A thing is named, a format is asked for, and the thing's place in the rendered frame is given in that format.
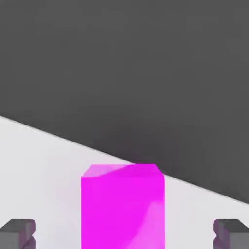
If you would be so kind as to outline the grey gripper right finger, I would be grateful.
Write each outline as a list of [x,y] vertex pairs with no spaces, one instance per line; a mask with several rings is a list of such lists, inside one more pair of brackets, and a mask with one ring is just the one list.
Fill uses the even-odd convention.
[[238,219],[216,219],[213,249],[249,249],[249,228]]

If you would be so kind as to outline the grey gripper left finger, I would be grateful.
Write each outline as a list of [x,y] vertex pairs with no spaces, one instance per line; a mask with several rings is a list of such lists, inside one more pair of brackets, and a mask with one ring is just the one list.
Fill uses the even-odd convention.
[[33,219],[11,219],[0,228],[0,249],[36,249]]

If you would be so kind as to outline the small magenta cube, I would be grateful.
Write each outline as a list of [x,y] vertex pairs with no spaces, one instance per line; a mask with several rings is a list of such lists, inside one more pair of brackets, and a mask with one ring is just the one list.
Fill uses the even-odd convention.
[[156,165],[90,166],[81,177],[81,249],[165,249],[165,179]]

